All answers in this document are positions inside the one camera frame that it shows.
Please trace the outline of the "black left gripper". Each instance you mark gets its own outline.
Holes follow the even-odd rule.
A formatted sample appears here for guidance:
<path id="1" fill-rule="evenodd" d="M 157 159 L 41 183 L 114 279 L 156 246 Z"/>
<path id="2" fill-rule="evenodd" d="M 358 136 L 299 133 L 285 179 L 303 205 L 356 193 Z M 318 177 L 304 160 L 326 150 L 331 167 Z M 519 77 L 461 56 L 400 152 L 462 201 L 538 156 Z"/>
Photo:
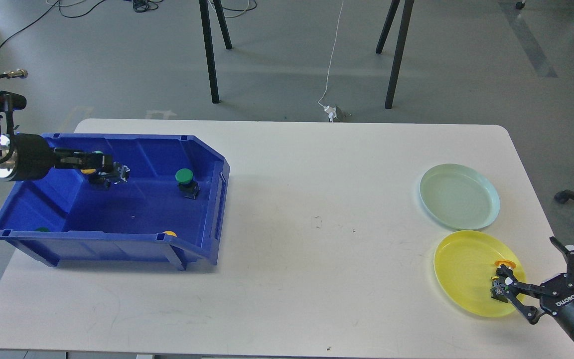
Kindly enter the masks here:
<path id="1" fill-rule="evenodd" d="M 34 181 L 44 178 L 51 168 L 57 170 L 93 170 L 111 172 L 112 162 L 102 152 L 51 148 L 48 141 L 35 134 L 17 134 L 7 145 L 13 155 L 0 165 L 2 181 Z M 63 161 L 83 161 L 77 163 Z"/>

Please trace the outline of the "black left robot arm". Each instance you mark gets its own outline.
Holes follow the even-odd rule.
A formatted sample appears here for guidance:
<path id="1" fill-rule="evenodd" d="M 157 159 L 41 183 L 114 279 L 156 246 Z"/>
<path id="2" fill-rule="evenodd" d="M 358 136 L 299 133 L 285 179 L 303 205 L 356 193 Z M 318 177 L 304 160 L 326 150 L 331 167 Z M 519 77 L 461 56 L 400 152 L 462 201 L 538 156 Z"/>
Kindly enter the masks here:
<path id="1" fill-rule="evenodd" d="M 0 79 L 25 79 L 25 69 L 6 71 Z M 126 170 L 102 152 L 58 148 L 35 134 L 14 130 L 13 113 L 26 107 L 24 96 L 0 91 L 0 180 L 36 181 L 50 170 L 80 170 L 93 182 L 109 184 L 111 178 L 123 178 Z"/>

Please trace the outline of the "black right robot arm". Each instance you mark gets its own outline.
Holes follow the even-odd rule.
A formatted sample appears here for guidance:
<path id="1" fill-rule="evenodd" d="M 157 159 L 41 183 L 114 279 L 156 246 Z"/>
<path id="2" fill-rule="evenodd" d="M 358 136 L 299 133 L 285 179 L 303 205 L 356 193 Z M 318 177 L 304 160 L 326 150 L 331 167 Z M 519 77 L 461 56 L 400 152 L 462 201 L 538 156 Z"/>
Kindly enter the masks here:
<path id="1" fill-rule="evenodd" d="M 531 324 L 549 315 L 574 342 L 574 246 L 563 245 L 551 237 L 551 244 L 563 255 L 565 272 L 539 285 L 519 281 L 513 274 L 516 264 L 508 260 L 496 261 L 496 275 L 491 279 L 491 296 L 497 301 L 512 304 Z"/>

